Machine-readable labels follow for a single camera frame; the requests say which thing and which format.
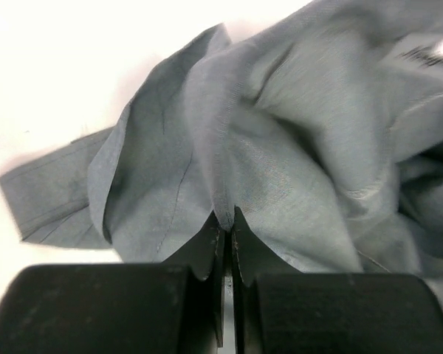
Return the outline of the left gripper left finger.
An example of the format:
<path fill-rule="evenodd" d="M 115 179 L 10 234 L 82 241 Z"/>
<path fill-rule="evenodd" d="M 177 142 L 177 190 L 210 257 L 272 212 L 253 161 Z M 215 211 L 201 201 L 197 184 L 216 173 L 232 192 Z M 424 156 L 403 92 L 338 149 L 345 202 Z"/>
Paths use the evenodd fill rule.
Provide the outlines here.
<path fill-rule="evenodd" d="M 210 216 L 161 263 L 30 266 L 0 302 L 0 353 L 216 353 L 223 254 Z"/>

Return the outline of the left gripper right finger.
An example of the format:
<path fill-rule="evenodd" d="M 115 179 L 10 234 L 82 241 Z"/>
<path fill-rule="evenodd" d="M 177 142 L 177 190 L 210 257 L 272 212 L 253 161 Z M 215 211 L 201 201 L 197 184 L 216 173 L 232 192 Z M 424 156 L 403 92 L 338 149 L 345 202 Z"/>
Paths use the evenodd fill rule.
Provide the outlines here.
<path fill-rule="evenodd" d="M 235 210 L 237 353 L 443 353 L 443 310 L 405 274 L 302 273 Z"/>

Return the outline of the grey button shirt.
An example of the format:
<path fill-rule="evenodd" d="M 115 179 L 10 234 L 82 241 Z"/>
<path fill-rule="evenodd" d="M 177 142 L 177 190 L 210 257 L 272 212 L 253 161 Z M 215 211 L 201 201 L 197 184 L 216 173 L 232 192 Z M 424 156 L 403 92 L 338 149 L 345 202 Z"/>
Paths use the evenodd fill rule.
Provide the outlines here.
<path fill-rule="evenodd" d="M 24 241 L 159 262 L 239 207 L 300 271 L 422 276 L 443 294 L 443 1 L 315 1 L 158 64 L 110 129 L 0 187 Z"/>

